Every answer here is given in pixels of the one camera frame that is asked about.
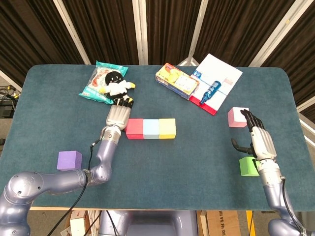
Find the purple cube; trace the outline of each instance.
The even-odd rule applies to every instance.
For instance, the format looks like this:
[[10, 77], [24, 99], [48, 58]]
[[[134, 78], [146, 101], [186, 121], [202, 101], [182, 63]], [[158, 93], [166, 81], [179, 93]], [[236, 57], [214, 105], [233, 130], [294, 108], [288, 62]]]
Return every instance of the purple cube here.
[[78, 151], [60, 151], [58, 155], [57, 170], [68, 171], [80, 169], [82, 154]]

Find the robotic hand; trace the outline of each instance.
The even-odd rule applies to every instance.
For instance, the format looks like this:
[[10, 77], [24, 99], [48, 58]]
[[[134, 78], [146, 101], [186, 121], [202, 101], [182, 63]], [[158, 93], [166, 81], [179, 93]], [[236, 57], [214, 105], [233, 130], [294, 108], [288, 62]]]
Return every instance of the robotic hand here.
[[285, 177], [276, 163], [276, 150], [270, 134], [265, 130], [262, 121], [247, 110], [241, 113], [247, 120], [252, 143], [251, 147], [240, 147], [235, 139], [232, 144], [236, 150], [252, 154], [260, 164], [254, 164], [259, 172], [269, 207], [277, 212], [281, 219], [269, 222], [268, 231], [271, 236], [315, 236], [315, 232], [307, 231], [293, 212], [291, 202], [285, 190]]
[[112, 175], [113, 156], [121, 130], [127, 125], [132, 104], [123, 99], [114, 101], [106, 120], [107, 126], [102, 129], [100, 138], [90, 147], [92, 151], [93, 146], [101, 141], [96, 155], [99, 164], [91, 170], [90, 160], [87, 170], [63, 171], [56, 174], [21, 172], [14, 175], [0, 196], [0, 236], [30, 235], [27, 214], [40, 194], [62, 194], [107, 182]]

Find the green cube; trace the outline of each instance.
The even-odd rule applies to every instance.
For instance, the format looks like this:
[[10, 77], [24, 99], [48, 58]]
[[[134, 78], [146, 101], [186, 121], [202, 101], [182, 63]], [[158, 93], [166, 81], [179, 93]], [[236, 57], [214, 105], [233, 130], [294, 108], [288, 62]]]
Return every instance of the green cube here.
[[253, 160], [255, 160], [255, 158], [252, 156], [246, 156], [240, 159], [241, 176], [259, 176]]

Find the light blue cube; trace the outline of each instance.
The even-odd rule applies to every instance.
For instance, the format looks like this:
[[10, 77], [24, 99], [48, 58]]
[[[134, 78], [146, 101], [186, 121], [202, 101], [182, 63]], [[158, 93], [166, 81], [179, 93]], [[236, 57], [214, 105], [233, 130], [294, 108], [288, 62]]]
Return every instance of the light blue cube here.
[[143, 138], [159, 138], [159, 121], [158, 119], [143, 119]]

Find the felt mat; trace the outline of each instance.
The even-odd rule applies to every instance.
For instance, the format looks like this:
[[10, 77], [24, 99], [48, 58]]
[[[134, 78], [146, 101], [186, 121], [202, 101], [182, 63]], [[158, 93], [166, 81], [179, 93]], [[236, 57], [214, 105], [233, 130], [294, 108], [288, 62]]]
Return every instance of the felt mat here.
[[[21, 171], [56, 173], [58, 152], [77, 150], [87, 168], [89, 146], [110, 106], [78, 96], [95, 66], [37, 65], [27, 74], [0, 160], [0, 187]], [[251, 142], [247, 127], [228, 127], [232, 107], [249, 107], [273, 138], [295, 210], [315, 210], [315, 175], [286, 73], [240, 67], [243, 75], [212, 116], [158, 84], [161, 66], [129, 66], [131, 118], [175, 118], [174, 140], [128, 140], [122, 134], [109, 182], [88, 187], [77, 207], [268, 210], [259, 177], [242, 177], [231, 138]], [[191, 74], [195, 67], [179, 67]], [[94, 148], [92, 166], [97, 165]], [[80, 190], [39, 196], [34, 206], [69, 207]]]

